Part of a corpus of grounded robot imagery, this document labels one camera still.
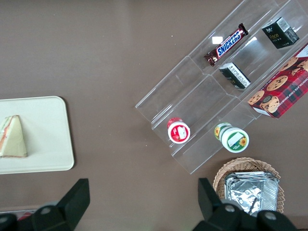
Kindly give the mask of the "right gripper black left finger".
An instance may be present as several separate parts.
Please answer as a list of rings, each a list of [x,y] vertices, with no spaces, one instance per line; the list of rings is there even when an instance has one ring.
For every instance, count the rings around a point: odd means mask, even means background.
[[[38,209],[31,221],[35,231],[73,231],[90,204],[88,179],[79,179],[56,205]]]

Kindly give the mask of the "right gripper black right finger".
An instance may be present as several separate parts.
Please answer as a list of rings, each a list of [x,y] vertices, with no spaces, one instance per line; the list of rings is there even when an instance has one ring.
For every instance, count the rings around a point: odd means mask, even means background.
[[[198,180],[198,203],[204,219],[194,231],[257,231],[257,219],[231,203],[222,203],[207,178]]]

